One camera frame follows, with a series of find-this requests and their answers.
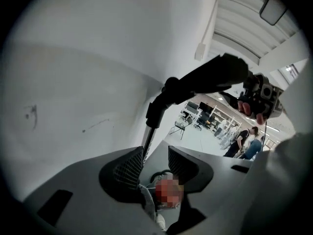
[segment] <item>white ceiling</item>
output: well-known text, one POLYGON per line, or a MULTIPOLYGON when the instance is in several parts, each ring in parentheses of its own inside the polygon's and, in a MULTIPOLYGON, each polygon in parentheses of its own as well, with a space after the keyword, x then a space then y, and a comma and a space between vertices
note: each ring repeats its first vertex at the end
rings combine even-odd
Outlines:
MULTIPOLYGON (((299 27, 289 11, 272 26, 260 18, 259 11, 264 0, 218 0, 215 30, 208 59, 219 54, 231 53, 243 58, 249 68, 258 71, 259 59, 282 44, 299 31, 299 27)), ((242 84, 227 90, 238 97, 242 84)), ((292 123, 285 114, 268 120, 268 125, 280 133, 268 129, 268 133, 283 140, 294 135, 292 123)))

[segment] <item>mesh panel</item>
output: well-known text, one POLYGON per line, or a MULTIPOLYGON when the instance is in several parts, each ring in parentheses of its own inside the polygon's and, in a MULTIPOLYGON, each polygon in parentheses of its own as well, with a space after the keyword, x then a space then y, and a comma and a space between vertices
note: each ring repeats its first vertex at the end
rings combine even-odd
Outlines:
POLYGON ((125 184, 129 189, 137 189, 139 175, 142 171, 142 153, 130 157, 114 169, 115 180, 125 184))
POLYGON ((195 163, 170 149, 168 152, 168 166, 172 173, 178 177, 179 184, 181 185, 194 178, 199 171, 195 163))

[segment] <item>chair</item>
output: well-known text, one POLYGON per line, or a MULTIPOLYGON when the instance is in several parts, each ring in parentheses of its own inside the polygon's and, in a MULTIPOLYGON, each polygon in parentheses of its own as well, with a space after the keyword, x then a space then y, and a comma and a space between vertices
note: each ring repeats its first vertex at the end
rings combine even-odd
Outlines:
POLYGON ((180 140, 182 140, 182 137, 184 136, 184 132, 185 132, 186 127, 192 124, 192 118, 191 117, 187 119, 187 123, 188 123, 187 125, 183 125, 182 123, 178 123, 177 121, 175 121, 175 125, 171 128, 171 129, 173 129, 173 132, 171 132, 170 134, 173 134, 173 133, 180 130, 180 133, 181 133, 180 140))
POLYGON ((207 112, 202 112, 202 115, 200 118, 197 119, 197 125, 195 127, 198 127, 200 130, 202 130, 202 126, 206 125, 206 121, 209 120, 210 114, 207 112))

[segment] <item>person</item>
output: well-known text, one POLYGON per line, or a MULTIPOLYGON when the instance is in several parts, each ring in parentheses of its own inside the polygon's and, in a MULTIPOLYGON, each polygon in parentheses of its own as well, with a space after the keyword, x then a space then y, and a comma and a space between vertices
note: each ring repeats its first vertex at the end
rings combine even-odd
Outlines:
POLYGON ((217 131, 214 133, 214 136, 216 137, 224 128, 225 125, 227 124, 226 119, 224 119, 221 124, 219 125, 219 128, 217 129, 217 131))
POLYGON ((247 151, 243 155, 241 155, 239 159, 248 159, 248 160, 252 159, 255 154, 261 151, 263 139, 264 136, 261 136, 260 140, 254 139, 251 142, 247 151))
POLYGON ((236 133, 237 131, 237 127, 238 127, 238 124, 235 124, 235 126, 231 127, 229 129, 229 131, 227 132, 227 134, 224 136, 223 140, 220 142, 220 145, 221 146, 224 146, 226 144, 226 142, 232 138, 234 136, 234 134, 236 133))
POLYGON ((253 126, 251 129, 240 132, 235 141, 230 145, 229 150, 225 153, 224 157, 233 158, 238 151, 242 151, 243 144, 249 135, 257 136, 258 132, 259 128, 257 126, 253 126))

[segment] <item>white floor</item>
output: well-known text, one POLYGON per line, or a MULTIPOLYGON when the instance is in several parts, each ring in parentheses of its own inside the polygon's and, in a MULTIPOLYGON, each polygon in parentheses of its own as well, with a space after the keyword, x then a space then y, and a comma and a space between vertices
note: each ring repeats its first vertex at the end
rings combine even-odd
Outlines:
POLYGON ((185 133, 181 138, 180 131, 177 131, 173 134, 168 134, 164 141, 173 146, 181 146, 188 149, 196 150, 199 152, 204 152, 213 155, 223 156, 227 150, 221 150, 219 143, 221 140, 218 140, 213 136, 213 133, 210 130, 202 128, 202 131, 199 128, 195 128, 193 125, 186 127, 185 133))

